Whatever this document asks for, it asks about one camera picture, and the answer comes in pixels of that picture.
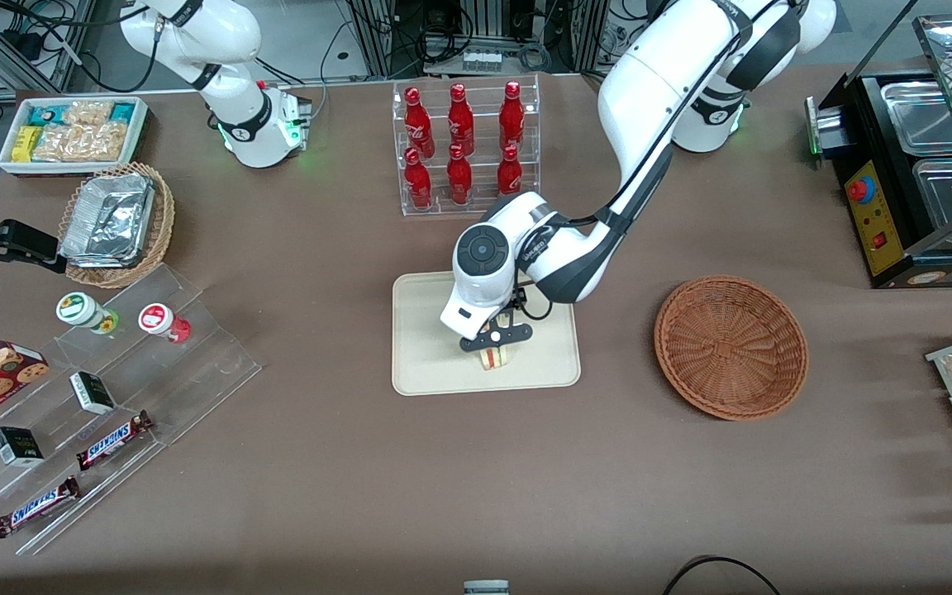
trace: bottle cap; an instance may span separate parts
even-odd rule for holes
[[[57,317],[77,326],[89,323],[94,318],[98,305],[82,291],[73,291],[57,302]]]
[[[151,335],[159,335],[171,328],[174,321],[174,312],[164,304],[149,304],[142,308],[139,315],[139,327]]]

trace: wicker basket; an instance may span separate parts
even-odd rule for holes
[[[772,293],[735,276],[693,279],[660,308],[653,344],[681,396],[724,419],[760,419],[800,393],[809,365],[796,317]]]
[[[108,178],[112,176],[124,176],[124,174],[143,174],[149,177],[156,185],[156,194],[154,196],[154,211],[149,216],[149,230],[146,233],[146,249],[139,260],[139,264],[129,269],[81,269],[69,264],[64,274],[68,275],[72,281],[84,283],[84,285],[94,285],[103,289],[118,289],[127,287],[130,283],[144,278],[149,271],[154,270],[157,264],[164,259],[167,252],[167,245],[171,241],[171,226],[174,225],[174,198],[171,197],[171,188],[167,188],[164,178],[156,173],[155,169],[142,163],[128,163],[112,169],[106,169],[105,172],[96,174],[99,178]],[[57,241],[64,238],[64,231],[68,230],[69,222],[72,220],[72,211],[76,206],[76,199],[79,198],[80,185],[72,193],[72,199],[69,205],[64,208],[64,217],[61,217],[61,223],[57,226]]]

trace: coca-cola bottle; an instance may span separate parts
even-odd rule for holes
[[[521,84],[516,80],[506,83],[506,101],[498,113],[498,144],[505,150],[509,143],[517,148],[524,144],[524,104],[521,104]]]
[[[473,188],[473,169],[465,158],[465,151],[460,143],[450,146],[450,164],[446,166],[446,177],[450,180],[450,200],[456,204],[469,204]]]
[[[431,207],[431,178],[428,169],[421,163],[421,154],[413,147],[407,147],[403,152],[407,159],[407,169],[403,170],[403,177],[407,178],[407,191],[411,195],[413,208],[426,211]]]
[[[430,159],[436,153],[436,143],[431,139],[431,118],[421,105],[421,92],[409,87],[403,96],[407,99],[407,136],[411,146],[416,147],[422,157]]]
[[[476,150],[476,132],[473,124],[473,108],[465,98],[465,86],[462,83],[450,85],[450,112],[446,114],[450,124],[450,143],[458,143],[466,155]]]
[[[516,161],[516,153],[516,145],[512,143],[502,151],[502,162],[498,165],[498,196],[521,191],[524,169]]]

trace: acrylic bottle rack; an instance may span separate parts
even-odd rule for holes
[[[487,211],[498,200],[498,165],[502,162],[502,147],[498,144],[498,112],[505,99],[506,82],[516,80],[521,84],[521,104],[524,104],[524,142],[519,147],[517,161],[524,174],[521,177],[522,191],[540,189],[540,88],[537,76],[488,76],[472,79],[421,79],[409,83],[396,83],[393,87],[392,125],[396,141],[396,169],[399,172],[399,196],[403,215],[464,215]],[[450,111],[450,85],[464,83],[465,94],[473,109],[475,123],[475,152],[469,155],[473,170],[472,198],[460,206],[450,200],[450,184],[446,178],[446,165],[450,162],[450,131],[446,114]],[[403,170],[407,167],[403,151],[409,146],[407,138],[407,102],[403,91],[416,87],[421,91],[421,102],[431,118],[431,136],[436,143],[436,152],[424,165],[431,176],[431,208],[419,211],[413,207],[407,191]]]
[[[0,539],[2,550],[38,553],[259,372],[259,364],[219,326],[198,300],[199,294],[192,283],[160,264],[106,302],[106,308],[120,315],[120,324],[110,335],[73,327],[42,347],[50,372],[0,406],[0,426],[31,430],[45,460],[26,469],[7,466],[0,459],[0,516],[56,488],[69,475],[75,475],[83,496]],[[137,327],[137,313],[151,302],[166,304],[192,324],[185,342],[169,343]],[[80,409],[69,385],[69,376],[79,369],[105,382],[116,402],[110,414]],[[76,453],[142,410],[154,428],[80,472]]]

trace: small jar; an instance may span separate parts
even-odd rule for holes
[[[98,304],[83,291],[73,291],[57,302],[57,317],[64,323],[89,328],[94,335],[108,335],[120,324],[116,312]]]
[[[171,343],[189,339],[189,321],[175,316],[173,310],[164,304],[149,304],[142,308],[139,327],[149,335],[163,336]]]

